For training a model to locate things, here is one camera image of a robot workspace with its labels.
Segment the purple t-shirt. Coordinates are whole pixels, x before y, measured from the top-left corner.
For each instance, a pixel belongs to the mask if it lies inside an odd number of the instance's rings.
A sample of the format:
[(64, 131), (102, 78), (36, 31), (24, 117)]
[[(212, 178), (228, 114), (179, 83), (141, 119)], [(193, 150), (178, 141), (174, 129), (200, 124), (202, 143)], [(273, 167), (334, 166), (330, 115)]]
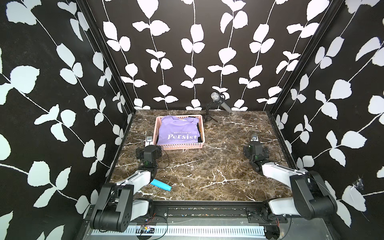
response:
[(194, 144), (201, 137), (199, 119), (196, 117), (178, 118), (165, 116), (161, 119), (158, 145)]

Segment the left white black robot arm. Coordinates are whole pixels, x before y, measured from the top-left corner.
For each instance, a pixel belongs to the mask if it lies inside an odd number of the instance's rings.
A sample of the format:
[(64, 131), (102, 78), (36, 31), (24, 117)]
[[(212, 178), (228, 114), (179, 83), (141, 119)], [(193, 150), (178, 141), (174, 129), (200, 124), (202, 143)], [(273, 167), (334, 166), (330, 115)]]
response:
[(149, 200), (134, 200), (134, 195), (149, 185), (157, 174), (157, 159), (162, 156), (160, 146), (149, 145), (137, 149), (138, 169), (118, 183), (106, 183), (90, 218), (90, 227), (101, 232), (124, 232), (132, 220), (145, 216), (150, 209)]

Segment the pink perforated plastic basket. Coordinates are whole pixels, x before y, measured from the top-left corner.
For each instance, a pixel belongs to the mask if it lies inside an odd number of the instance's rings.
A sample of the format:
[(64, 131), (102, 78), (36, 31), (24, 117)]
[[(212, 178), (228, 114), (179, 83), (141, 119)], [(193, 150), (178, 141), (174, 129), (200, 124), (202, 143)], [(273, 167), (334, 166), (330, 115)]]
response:
[(194, 144), (175, 144), (175, 145), (158, 145), (159, 128), (161, 126), (161, 119), (165, 116), (156, 117), (156, 123), (154, 128), (153, 144), (161, 146), (163, 150), (183, 150), (183, 149), (201, 149), (205, 143), (204, 123), (202, 115), (182, 115), (176, 116), (178, 118), (196, 117), (199, 119), (199, 131), (201, 137), (198, 143)]

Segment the small circuit board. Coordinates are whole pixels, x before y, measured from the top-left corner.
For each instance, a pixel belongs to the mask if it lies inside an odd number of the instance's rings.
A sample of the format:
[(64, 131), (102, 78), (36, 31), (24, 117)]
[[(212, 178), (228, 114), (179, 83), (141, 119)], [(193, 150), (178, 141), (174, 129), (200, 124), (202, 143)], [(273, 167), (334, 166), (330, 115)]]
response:
[(143, 235), (143, 234), (154, 234), (155, 228), (153, 226), (141, 226), (138, 229), (138, 234)]

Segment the light blue cylinder tube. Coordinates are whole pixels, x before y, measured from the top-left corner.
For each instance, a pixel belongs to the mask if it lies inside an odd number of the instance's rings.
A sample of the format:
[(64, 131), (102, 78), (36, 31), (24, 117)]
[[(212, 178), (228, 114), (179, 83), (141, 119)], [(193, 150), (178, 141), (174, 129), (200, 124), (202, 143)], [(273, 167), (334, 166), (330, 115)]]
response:
[(161, 182), (161, 181), (159, 181), (159, 180), (156, 180), (156, 179), (152, 180), (151, 185), (153, 185), (153, 186), (155, 186), (155, 187), (158, 187), (158, 188), (160, 188), (160, 189), (163, 189), (163, 190), (165, 190), (165, 191), (169, 191), (169, 192), (170, 192), (171, 189), (172, 189), (172, 187), (171, 187), (170, 185), (168, 185), (168, 184), (166, 184), (166, 183), (163, 183), (163, 182)]

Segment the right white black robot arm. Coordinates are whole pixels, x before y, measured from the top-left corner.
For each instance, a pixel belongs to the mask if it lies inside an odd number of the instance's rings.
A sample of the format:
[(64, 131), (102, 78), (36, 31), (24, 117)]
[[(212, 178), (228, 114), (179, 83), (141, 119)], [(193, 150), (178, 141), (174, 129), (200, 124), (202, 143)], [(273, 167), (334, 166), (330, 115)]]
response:
[(292, 191), (291, 197), (267, 200), (262, 208), (263, 218), (274, 220), (285, 215), (312, 220), (337, 212), (337, 201), (319, 173), (294, 170), (270, 161), (268, 148), (256, 139), (243, 146), (243, 153), (256, 173)]

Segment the black microphone tripod stand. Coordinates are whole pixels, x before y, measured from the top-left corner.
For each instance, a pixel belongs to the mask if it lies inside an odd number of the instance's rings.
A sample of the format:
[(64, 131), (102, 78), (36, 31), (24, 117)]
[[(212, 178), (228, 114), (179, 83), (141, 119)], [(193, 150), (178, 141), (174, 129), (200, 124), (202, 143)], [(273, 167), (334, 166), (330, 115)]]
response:
[(207, 123), (209, 121), (215, 121), (218, 122), (216, 119), (214, 119), (211, 114), (210, 114), (210, 109), (211, 107), (215, 107), (216, 105), (214, 103), (208, 103), (206, 105), (206, 112), (205, 115), (203, 116), (204, 122)]

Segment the white perforated vent strip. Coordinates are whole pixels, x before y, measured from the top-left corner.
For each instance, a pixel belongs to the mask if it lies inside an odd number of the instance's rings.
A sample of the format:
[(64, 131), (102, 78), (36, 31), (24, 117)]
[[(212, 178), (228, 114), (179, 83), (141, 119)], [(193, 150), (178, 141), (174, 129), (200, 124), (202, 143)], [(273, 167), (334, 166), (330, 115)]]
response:
[(144, 237), (176, 236), (176, 237), (234, 237), (234, 238), (264, 238), (265, 228), (262, 226), (153, 226), (154, 234), (138, 234), (139, 226), (128, 226), (124, 232), (100, 232), (93, 230), (91, 236), (102, 237)]

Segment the grey microphone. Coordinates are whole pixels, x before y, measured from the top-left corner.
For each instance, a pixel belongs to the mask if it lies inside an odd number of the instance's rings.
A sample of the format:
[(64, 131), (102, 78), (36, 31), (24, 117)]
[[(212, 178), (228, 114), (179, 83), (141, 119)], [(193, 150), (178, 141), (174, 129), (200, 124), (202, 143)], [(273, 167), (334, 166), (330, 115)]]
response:
[(225, 96), (223, 94), (219, 94), (219, 93), (213, 92), (211, 94), (211, 99), (212, 99), (212, 105), (213, 106), (222, 107), (229, 114), (233, 113), (232, 109), (225, 102)]

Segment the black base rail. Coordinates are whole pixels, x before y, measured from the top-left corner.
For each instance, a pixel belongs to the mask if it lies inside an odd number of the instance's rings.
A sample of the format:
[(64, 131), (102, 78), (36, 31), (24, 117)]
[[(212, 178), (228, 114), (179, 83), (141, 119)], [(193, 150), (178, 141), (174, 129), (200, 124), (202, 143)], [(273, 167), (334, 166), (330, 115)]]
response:
[(123, 224), (130, 223), (170, 223), (171, 218), (181, 219), (245, 219), (248, 223), (261, 226), (276, 226), (287, 223), (298, 214), (273, 214), (266, 201), (226, 202), (226, 201), (149, 201), (149, 209), (143, 216), (133, 220), (123, 218)]

